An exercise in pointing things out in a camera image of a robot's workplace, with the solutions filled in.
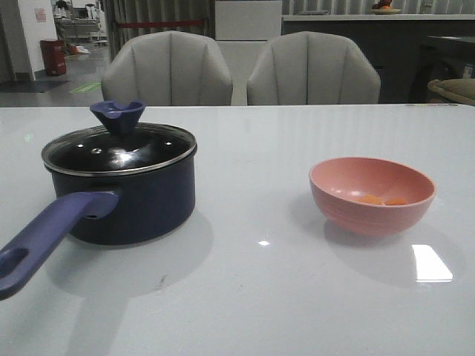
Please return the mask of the red bin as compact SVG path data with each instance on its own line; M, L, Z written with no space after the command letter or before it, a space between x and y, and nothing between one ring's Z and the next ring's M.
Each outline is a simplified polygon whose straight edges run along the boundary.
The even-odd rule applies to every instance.
M42 59L48 76L61 76L67 72L63 44L63 41L58 39L40 41Z

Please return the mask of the right grey chair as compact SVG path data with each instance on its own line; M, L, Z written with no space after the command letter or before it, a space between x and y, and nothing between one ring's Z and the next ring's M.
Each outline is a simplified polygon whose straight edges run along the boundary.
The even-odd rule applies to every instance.
M351 39L302 31L270 39L246 83L248 105L379 102L381 80Z

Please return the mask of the dark counter with white top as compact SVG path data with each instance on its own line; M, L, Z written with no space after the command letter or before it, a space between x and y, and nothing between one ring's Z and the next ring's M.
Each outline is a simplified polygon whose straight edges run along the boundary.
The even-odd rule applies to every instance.
M381 77L383 104L426 101L427 83L437 65L433 40L472 36L473 14L287 15L282 33L330 33L352 39Z

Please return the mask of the white cabinet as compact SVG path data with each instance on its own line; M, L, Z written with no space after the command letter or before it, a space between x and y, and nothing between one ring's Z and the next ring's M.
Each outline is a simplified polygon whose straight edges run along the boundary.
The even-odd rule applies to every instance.
M263 44L281 34L281 1L216 1L214 36L229 67L232 104L245 105L246 83Z

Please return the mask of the fruit plate on counter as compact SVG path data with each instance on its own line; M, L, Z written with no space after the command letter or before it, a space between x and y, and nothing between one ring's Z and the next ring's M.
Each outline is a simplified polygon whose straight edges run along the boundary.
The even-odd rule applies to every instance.
M400 9L392 6L392 0L379 0L371 7L371 13L375 15L392 15L401 12Z

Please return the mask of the grey chair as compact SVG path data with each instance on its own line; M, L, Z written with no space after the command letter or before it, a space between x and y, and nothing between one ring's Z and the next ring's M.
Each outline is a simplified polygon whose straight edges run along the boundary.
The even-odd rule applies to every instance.
M302 31L270 39L246 83L248 105L379 102L381 80L351 39Z
M122 105L224 106L232 76L214 39L165 31L126 42L102 76L102 96Z

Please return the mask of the wicker basket with cushion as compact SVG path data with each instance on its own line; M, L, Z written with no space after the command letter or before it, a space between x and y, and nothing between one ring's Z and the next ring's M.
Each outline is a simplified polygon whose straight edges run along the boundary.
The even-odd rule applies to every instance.
M434 79L427 89L435 95L433 102L474 106L474 79Z

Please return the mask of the orange ham piece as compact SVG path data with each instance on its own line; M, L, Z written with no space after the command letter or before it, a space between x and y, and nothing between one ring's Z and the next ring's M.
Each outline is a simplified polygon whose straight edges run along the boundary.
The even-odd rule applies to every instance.
M402 197L394 197L384 201L385 205L395 206L395 205L407 205L407 200Z
M365 203L365 204L370 204L370 205L383 205L384 201L381 197L372 195L372 194L367 194L358 199L359 202Z

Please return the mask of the dark blue saucepan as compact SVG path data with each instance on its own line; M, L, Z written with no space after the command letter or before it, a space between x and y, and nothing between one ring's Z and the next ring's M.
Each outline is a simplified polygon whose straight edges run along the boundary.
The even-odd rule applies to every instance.
M20 291L71 234L98 245L152 240L194 210L194 155L140 174L78 177L46 168L56 199L1 250L1 298Z

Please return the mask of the pink bowl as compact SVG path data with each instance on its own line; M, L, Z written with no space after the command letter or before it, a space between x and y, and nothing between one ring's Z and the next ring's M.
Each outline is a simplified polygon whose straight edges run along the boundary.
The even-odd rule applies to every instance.
M424 216L436 195L433 181L420 171L385 159L339 157L313 166L309 182L321 213L356 234L384 237L403 232ZM358 199L372 194L407 205L370 205Z

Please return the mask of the left grey chair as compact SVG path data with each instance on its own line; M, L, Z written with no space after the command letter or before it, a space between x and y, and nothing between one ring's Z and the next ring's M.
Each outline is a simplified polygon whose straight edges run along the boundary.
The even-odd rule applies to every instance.
M224 106L232 76L214 39L165 31L126 42L102 76L102 96L122 105Z

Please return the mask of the glass lid blue knob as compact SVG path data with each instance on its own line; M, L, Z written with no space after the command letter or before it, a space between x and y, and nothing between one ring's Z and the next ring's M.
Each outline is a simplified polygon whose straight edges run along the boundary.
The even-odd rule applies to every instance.
M172 125L141 122L146 103L90 106L100 125L60 136L42 149L46 168L78 177L126 176L170 166L191 156L197 141Z

